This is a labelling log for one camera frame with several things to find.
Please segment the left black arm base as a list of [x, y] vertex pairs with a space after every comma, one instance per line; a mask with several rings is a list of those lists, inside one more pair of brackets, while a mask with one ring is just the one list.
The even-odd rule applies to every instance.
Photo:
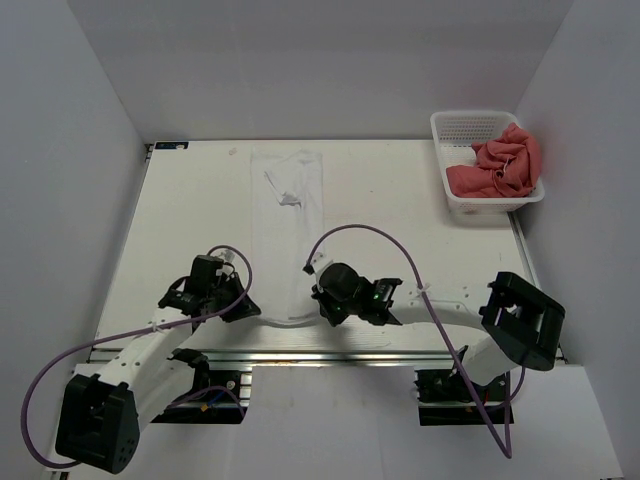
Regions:
[[194, 373], [191, 388], [173, 400], [152, 422], [157, 424], [238, 425], [251, 394], [251, 372], [214, 365], [204, 353], [185, 349], [176, 360]]

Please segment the white t shirt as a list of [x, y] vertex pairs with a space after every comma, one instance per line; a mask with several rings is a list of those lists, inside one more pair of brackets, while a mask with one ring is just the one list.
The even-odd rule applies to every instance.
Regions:
[[252, 298], [260, 318], [276, 328], [315, 322], [314, 279], [303, 272], [324, 233], [323, 161], [320, 153], [251, 152]]

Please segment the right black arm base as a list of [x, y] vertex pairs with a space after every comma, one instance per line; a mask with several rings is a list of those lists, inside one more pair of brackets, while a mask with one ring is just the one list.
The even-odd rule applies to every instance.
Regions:
[[[462, 377], [450, 370], [417, 370], [419, 424], [427, 426], [481, 426], [485, 422], [466, 388]], [[488, 417], [495, 425], [503, 425], [507, 394], [511, 387], [508, 374], [496, 377], [487, 386], [474, 385]]]

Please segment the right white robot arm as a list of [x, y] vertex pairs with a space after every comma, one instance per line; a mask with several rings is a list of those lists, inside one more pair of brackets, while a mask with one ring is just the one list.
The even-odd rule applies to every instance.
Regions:
[[304, 271], [315, 278], [311, 298], [332, 326], [356, 316], [375, 326], [439, 321], [484, 333], [456, 352], [463, 366], [453, 371], [451, 384], [463, 398], [477, 397], [518, 366], [543, 372], [554, 368], [566, 310], [513, 272], [499, 272], [488, 284], [487, 302], [473, 311], [452, 299], [425, 302], [425, 287], [399, 278], [369, 281], [341, 262], [311, 264]]

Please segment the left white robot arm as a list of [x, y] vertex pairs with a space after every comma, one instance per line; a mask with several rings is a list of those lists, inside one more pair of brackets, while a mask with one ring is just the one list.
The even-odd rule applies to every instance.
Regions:
[[234, 261], [219, 246], [194, 258], [188, 275], [160, 298], [146, 330], [97, 372], [67, 384], [55, 439], [57, 454], [118, 474], [131, 462], [143, 430], [158, 416], [207, 395], [230, 395], [211, 380], [208, 357], [186, 345], [201, 324], [260, 314]]

